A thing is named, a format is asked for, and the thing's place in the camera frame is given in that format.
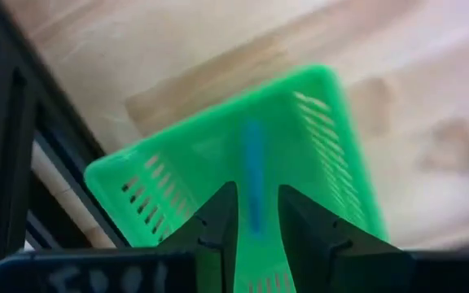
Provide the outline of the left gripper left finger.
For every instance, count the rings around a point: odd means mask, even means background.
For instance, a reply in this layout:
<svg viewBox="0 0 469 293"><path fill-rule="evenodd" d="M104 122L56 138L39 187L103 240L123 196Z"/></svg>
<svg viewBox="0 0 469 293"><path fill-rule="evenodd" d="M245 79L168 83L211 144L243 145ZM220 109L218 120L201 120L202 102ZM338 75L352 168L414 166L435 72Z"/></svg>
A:
<svg viewBox="0 0 469 293"><path fill-rule="evenodd" d="M8 256L0 293L232 292L237 237L237 186L228 181L156 247Z"/></svg>

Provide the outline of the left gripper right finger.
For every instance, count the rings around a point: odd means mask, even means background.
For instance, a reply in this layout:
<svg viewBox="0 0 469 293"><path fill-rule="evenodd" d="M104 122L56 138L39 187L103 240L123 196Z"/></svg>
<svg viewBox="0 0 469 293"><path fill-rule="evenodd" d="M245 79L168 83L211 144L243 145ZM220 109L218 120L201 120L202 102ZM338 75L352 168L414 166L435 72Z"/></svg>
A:
<svg viewBox="0 0 469 293"><path fill-rule="evenodd" d="M299 292L469 293L469 251L402 250L287 185L278 214Z"/></svg>

